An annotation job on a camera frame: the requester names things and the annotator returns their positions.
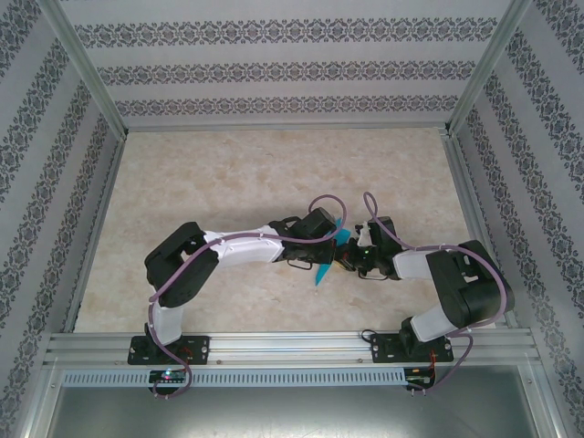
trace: enclosure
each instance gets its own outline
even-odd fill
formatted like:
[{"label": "enclosure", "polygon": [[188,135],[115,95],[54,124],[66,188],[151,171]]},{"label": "enclosure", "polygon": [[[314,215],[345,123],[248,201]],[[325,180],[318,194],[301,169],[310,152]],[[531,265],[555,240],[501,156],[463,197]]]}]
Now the enclosure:
[{"label": "enclosure", "polygon": [[[583,435],[582,7],[1,2],[0,436]],[[165,367],[128,360],[155,247],[323,193],[355,235],[367,191],[409,244],[480,241],[513,289],[466,359],[446,340],[448,382],[409,394],[430,363],[362,336],[437,305],[432,282],[251,263],[184,308],[193,388],[151,396]]]}]

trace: robotic arm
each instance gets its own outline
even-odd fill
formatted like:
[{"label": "robotic arm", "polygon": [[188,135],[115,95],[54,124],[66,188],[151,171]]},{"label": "robotic arm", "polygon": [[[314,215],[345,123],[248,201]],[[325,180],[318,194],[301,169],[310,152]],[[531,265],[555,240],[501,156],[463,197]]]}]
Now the robotic arm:
[{"label": "robotic arm", "polygon": [[[380,221],[395,234],[390,217],[382,217]],[[257,236],[223,241],[212,246],[202,252],[154,304],[153,328],[160,343],[169,345],[181,337],[183,306],[197,295],[215,269],[247,262],[275,263],[286,260],[290,264],[298,260],[312,266],[315,263],[330,264],[334,260],[346,270],[358,272],[363,279],[432,280],[440,304],[421,315],[405,319],[401,324],[400,340],[408,355],[415,355],[416,350],[423,349],[426,342],[496,314],[501,304],[500,292],[495,279],[484,266],[458,251],[404,250],[374,220],[369,221],[367,227],[371,242],[368,246],[359,246],[356,238],[336,247],[334,239],[318,244],[299,244]],[[334,218],[325,209],[317,208],[303,219],[289,217],[272,221],[244,233],[317,239],[334,229]],[[356,230],[361,233],[362,226],[356,226]],[[215,239],[234,234],[241,232],[202,231],[195,222],[182,225],[146,257],[149,283],[158,290],[183,265],[183,253],[189,256]],[[480,242],[474,240],[459,246],[481,256],[501,276]],[[380,272],[382,278],[368,277],[374,269]],[[513,294],[503,281],[507,293],[506,310],[509,310],[514,306]]]},{"label": "robotic arm", "polygon": [[[394,235],[395,228],[389,217],[379,218]],[[421,315],[406,318],[401,324],[400,341],[408,356],[423,349],[423,344],[456,330],[486,321],[496,315],[501,306],[501,294],[495,278],[488,270],[468,255],[454,250],[413,251],[385,234],[379,224],[368,222],[372,245],[358,246],[351,238],[336,249],[335,259],[349,271],[358,271],[361,278],[378,269],[383,278],[428,279],[434,282],[440,303]],[[477,240],[459,244],[481,256],[503,281],[506,289],[506,309],[513,309],[515,299],[511,287]]]},{"label": "robotic arm", "polygon": [[[309,240],[323,237],[335,228],[334,218],[324,208],[311,211],[303,219],[288,217],[255,230],[237,233],[203,231],[196,222],[190,222],[182,225],[146,257],[144,263],[148,282],[156,290],[160,289],[183,265],[183,253],[190,256],[205,244],[228,235],[279,235]],[[334,255],[334,239],[317,244],[298,244],[264,237],[225,240],[203,251],[154,303],[153,328],[162,345],[179,339],[182,335],[184,305],[199,293],[215,269],[248,262],[273,263],[284,260],[288,263],[298,260],[310,266],[315,263],[330,264]]]}]

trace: black bracket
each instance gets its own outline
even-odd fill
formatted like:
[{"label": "black bracket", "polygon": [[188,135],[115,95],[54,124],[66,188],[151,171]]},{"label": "black bracket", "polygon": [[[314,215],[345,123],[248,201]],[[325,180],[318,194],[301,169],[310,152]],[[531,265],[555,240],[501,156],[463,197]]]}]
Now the black bracket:
[{"label": "black bracket", "polygon": [[398,333],[375,333],[369,339],[373,363],[413,363],[430,362],[434,354],[436,362],[452,362],[454,360],[452,344],[442,336],[424,342],[413,354],[408,355]]},{"label": "black bracket", "polygon": [[[181,336],[166,348],[189,365],[206,365],[209,358],[208,336]],[[150,336],[134,336],[128,353],[129,365],[174,365],[171,359],[158,348]]]},{"label": "black bracket", "polygon": [[157,386],[156,394],[170,395],[177,392],[179,387],[186,382],[186,370],[153,370],[148,376],[148,383],[152,386],[148,390],[154,394],[154,386]]},{"label": "black bracket", "polygon": [[419,391],[420,388],[427,390],[434,386],[436,382],[435,367],[405,368],[403,369],[403,372],[405,373],[405,380],[408,382],[408,385],[405,387],[407,391]]}]

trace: black cable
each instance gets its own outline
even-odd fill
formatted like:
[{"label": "black cable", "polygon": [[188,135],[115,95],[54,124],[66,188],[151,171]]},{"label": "black cable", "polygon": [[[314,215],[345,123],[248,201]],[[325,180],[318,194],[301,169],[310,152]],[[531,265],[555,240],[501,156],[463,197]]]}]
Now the black cable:
[{"label": "black cable", "polygon": [[[370,333],[370,334],[371,334],[369,339],[366,339],[366,338],[365,338],[365,336],[364,336],[364,335],[365,335],[365,333]],[[361,339],[363,339],[363,340],[364,340],[365,342],[367,342],[368,344],[371,344],[371,336],[372,336],[372,335],[377,335],[377,334],[378,334],[378,333],[377,333],[377,331],[375,331],[375,330],[370,330],[370,329],[368,329],[368,328],[365,328],[365,329],[364,329],[364,330],[361,332]]]}]

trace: black mounting bracket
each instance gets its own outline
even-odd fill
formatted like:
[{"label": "black mounting bracket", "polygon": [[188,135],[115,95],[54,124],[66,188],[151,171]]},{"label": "black mounting bracket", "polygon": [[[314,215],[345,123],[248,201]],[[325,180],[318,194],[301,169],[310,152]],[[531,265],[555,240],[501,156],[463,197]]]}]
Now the black mounting bracket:
[{"label": "black mounting bracket", "polygon": [[[181,336],[165,347],[189,365],[206,365],[209,358],[209,343],[208,336]],[[159,349],[150,336],[144,335],[131,339],[128,364],[174,365],[178,362]]]},{"label": "black mounting bracket", "polygon": [[407,391],[416,390],[419,391],[420,388],[427,390],[434,386],[436,382],[436,370],[434,367],[431,368],[405,368],[403,369],[405,373],[405,380],[408,382],[405,389]]},{"label": "black mounting bracket", "polygon": [[373,363],[430,362],[432,354],[434,354],[436,362],[452,362],[454,360],[452,344],[444,336],[424,342],[412,354],[406,352],[399,333],[373,332],[365,340],[371,344]]}]

